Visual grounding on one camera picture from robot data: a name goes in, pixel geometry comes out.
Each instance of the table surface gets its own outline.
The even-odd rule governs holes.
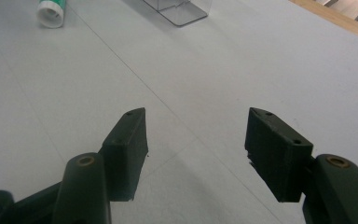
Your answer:
[[[286,1],[214,1],[177,28],[141,0],[0,0],[0,189],[20,200],[146,108],[149,157],[115,223],[304,223],[243,148],[249,107],[358,164],[358,36]]]

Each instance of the clear plastic container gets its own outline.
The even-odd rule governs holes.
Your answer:
[[[183,26],[208,16],[212,0],[144,0],[174,25]]]

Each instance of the wooden floor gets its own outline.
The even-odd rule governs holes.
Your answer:
[[[358,15],[358,0],[338,0],[331,7],[324,7],[312,0],[290,1],[358,35],[358,22],[354,20]]]

